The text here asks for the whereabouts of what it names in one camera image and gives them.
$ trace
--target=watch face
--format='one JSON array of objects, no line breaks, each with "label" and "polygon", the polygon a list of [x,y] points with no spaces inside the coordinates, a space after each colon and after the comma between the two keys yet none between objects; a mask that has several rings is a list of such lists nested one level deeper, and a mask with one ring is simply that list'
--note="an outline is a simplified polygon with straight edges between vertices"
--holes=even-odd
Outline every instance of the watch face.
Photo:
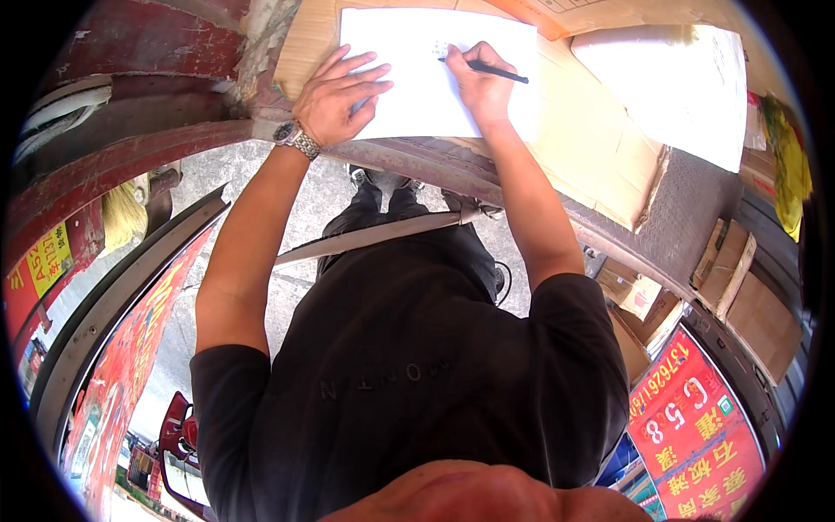
[{"label": "watch face", "polygon": [[286,144],[294,131],[296,130],[296,123],[293,121],[286,121],[278,125],[278,129],[276,129],[276,133],[272,135],[272,139],[277,144]]}]

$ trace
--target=shoe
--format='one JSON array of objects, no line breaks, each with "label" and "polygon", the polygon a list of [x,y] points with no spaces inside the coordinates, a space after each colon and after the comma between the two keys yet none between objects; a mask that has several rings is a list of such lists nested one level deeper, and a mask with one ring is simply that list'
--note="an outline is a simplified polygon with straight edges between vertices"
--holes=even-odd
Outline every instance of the shoe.
[{"label": "shoe", "polygon": [[363,183],[370,183],[374,185],[370,170],[357,167],[356,165],[346,165],[346,169],[348,171],[348,176],[351,178],[351,184],[354,185],[355,189],[359,190]]},{"label": "shoe", "polygon": [[421,190],[423,190],[423,187],[425,187],[425,186],[426,186],[426,184],[423,183],[422,181],[413,180],[411,178],[403,178],[403,181],[400,183],[400,185],[396,186],[394,188],[394,190],[412,189],[412,190],[414,190],[415,194],[417,194]]}]

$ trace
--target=seat belt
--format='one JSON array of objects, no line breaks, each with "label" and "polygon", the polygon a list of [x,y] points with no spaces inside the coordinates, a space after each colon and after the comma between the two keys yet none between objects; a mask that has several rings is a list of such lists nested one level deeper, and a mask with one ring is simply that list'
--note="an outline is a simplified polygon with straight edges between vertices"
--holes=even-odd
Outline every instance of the seat belt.
[{"label": "seat belt", "polygon": [[358,231],[345,232],[338,236],[323,237],[281,254],[276,258],[272,271],[280,271],[304,261],[312,261],[323,256],[335,256],[398,237],[413,236],[445,226],[466,225],[482,214],[491,219],[498,219],[504,213],[502,209],[485,205],[475,198],[455,196],[457,196],[455,199],[461,203],[459,212],[433,212],[392,223],[369,226]]}]

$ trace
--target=red side mirror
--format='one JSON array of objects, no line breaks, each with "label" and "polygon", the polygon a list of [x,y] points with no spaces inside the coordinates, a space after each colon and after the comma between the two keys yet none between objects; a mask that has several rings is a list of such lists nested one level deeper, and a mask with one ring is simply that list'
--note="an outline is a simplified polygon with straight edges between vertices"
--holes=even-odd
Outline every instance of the red side mirror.
[{"label": "red side mirror", "polygon": [[206,522],[217,517],[205,496],[200,462],[197,459],[197,422],[189,413],[191,404],[177,392],[171,399],[159,430],[159,470],[165,491],[188,511]]}]

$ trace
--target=white paper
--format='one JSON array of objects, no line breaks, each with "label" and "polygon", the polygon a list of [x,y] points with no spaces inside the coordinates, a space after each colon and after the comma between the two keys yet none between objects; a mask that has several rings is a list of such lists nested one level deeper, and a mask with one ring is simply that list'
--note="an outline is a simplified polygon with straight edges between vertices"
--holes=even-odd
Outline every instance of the white paper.
[{"label": "white paper", "polygon": [[747,93],[738,34],[642,25],[580,34],[571,51],[647,136],[739,172]]},{"label": "white paper", "polygon": [[469,111],[458,97],[458,83],[446,64],[452,43],[463,51],[480,41],[529,79],[514,82],[508,115],[524,141],[536,137],[539,69],[536,27],[480,13],[429,8],[342,9],[340,45],[351,44],[349,57],[368,51],[377,59],[361,72],[383,63],[392,70],[383,80],[394,87],[380,95],[377,115],[355,139],[395,136],[479,138]]}]

